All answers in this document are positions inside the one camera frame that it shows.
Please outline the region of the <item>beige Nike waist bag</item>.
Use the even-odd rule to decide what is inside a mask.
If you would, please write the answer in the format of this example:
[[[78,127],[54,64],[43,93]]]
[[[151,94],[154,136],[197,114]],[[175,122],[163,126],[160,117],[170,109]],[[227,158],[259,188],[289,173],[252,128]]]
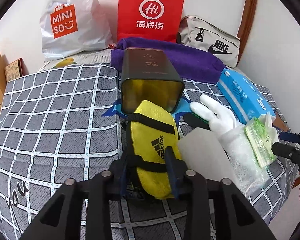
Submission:
[[[240,39],[198,16],[186,16],[179,25],[181,44],[209,52],[224,65],[235,68],[238,63]]]

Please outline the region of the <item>small decorated book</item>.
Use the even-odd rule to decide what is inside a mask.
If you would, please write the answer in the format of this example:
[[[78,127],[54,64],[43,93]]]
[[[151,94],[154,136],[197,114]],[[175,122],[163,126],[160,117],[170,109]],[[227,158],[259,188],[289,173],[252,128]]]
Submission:
[[[23,76],[23,60],[19,58],[5,67],[6,82]]]

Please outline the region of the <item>dark green tea tin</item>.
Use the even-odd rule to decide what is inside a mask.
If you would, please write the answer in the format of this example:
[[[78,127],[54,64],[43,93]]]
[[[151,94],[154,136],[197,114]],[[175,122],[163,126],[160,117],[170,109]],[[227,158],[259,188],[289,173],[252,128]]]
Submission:
[[[143,100],[172,113],[185,88],[173,64],[158,49],[125,49],[121,77],[121,109],[125,114],[133,113]]]

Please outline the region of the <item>grey checkered blanket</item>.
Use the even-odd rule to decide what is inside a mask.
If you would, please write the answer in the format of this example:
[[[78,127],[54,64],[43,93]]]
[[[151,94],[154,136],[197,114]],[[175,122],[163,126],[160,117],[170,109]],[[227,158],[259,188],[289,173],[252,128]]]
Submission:
[[[183,120],[191,101],[208,95],[231,109],[214,84],[183,79],[180,137],[192,131]],[[19,239],[67,178],[83,181],[121,157],[121,75],[110,64],[75,64],[10,81],[0,112],[0,232]],[[277,158],[269,180],[249,196],[265,223],[289,196],[298,168]],[[110,202],[113,239],[182,239],[186,206],[173,199],[148,207]]]

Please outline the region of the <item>white foam block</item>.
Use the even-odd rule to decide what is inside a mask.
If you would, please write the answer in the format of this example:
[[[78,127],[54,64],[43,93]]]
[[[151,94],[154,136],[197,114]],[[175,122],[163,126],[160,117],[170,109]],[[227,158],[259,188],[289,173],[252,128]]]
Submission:
[[[228,178],[237,183],[229,158],[213,132],[195,128],[179,140],[178,149],[187,167],[206,179],[221,181]]]

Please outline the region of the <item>bubble wrap sheet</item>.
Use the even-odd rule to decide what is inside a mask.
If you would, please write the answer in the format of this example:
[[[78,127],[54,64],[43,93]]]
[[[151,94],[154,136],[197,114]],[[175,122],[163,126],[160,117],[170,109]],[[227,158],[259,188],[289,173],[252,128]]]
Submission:
[[[237,178],[237,187],[247,197],[263,187],[269,179],[267,170],[260,168],[245,134],[244,124],[226,132],[219,141],[226,151]]]

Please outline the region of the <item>brown wooden door frame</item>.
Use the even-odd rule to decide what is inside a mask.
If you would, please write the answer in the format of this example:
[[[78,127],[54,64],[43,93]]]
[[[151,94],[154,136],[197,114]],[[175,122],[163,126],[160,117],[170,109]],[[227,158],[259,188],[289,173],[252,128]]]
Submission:
[[[258,0],[245,0],[241,24],[239,26],[237,37],[240,39],[238,62],[240,61],[245,46],[247,44],[251,28],[253,26]]]

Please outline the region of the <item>red Haidilao paper bag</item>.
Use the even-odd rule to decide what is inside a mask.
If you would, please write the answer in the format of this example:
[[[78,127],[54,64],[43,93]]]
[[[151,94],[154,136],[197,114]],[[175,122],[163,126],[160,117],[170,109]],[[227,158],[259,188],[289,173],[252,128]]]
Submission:
[[[184,0],[119,0],[117,39],[176,42]]]

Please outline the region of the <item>white cotton glove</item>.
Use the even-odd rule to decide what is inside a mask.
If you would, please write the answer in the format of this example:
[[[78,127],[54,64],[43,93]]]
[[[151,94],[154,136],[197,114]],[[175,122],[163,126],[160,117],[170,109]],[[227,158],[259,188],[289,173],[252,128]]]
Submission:
[[[190,110],[203,120],[206,120],[209,123],[210,130],[217,137],[242,124],[235,118],[234,113],[230,109],[218,101],[205,94],[201,95],[199,99],[200,102],[193,101],[190,103]]]

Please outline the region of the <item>newspaper sheet with lemons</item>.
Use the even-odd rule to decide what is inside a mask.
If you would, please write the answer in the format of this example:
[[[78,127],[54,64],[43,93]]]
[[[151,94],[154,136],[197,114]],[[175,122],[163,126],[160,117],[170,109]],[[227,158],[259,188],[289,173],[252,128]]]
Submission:
[[[55,67],[58,63],[61,63],[64,60],[68,60],[68,61],[72,60],[72,62],[66,63],[66,66],[69,66],[71,64],[98,64],[98,63],[106,64],[106,63],[110,63],[110,58],[111,58],[111,49],[106,49],[103,51],[85,51],[61,60],[44,62],[43,66],[39,68],[38,72],[50,70],[53,67]]]

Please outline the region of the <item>white Miniso plastic bag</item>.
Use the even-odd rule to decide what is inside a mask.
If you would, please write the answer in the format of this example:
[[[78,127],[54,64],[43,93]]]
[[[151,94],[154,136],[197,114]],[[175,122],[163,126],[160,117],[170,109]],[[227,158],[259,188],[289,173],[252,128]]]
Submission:
[[[98,0],[45,0],[39,23],[46,61],[114,46]]]

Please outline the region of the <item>green wet wipes pack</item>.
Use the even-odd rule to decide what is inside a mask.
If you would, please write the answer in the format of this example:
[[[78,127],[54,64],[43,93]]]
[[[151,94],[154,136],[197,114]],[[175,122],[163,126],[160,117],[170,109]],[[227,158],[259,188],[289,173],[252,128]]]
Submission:
[[[268,167],[275,160],[271,147],[275,142],[279,142],[277,130],[273,127],[270,113],[252,118],[245,125],[244,131],[260,168]]]

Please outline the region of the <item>blue tissue pack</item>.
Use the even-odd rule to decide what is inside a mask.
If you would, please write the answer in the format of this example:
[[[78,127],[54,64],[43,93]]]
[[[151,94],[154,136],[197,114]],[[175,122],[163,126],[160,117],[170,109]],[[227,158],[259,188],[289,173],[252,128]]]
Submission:
[[[273,109],[261,92],[242,74],[234,70],[223,69],[217,87],[241,123],[246,124],[251,119],[267,113],[273,121],[276,119]]]

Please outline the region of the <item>purple towel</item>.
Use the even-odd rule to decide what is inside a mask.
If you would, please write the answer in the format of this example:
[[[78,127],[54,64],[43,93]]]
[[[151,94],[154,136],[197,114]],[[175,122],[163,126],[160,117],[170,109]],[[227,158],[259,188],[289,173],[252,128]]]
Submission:
[[[124,50],[127,48],[147,48],[162,50],[182,78],[216,84],[226,66],[213,54],[189,46],[141,37],[121,39],[116,49],[111,51],[110,64],[122,71]]]

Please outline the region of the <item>yellow Adidas pouch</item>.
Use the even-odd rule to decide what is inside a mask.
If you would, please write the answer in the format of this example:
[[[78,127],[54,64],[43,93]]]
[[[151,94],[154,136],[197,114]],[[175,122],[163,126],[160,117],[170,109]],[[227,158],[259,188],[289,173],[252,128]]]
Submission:
[[[130,189],[156,199],[172,198],[165,163],[171,147],[181,159],[178,128],[173,116],[162,107],[143,100],[122,122],[126,132],[126,176]]]

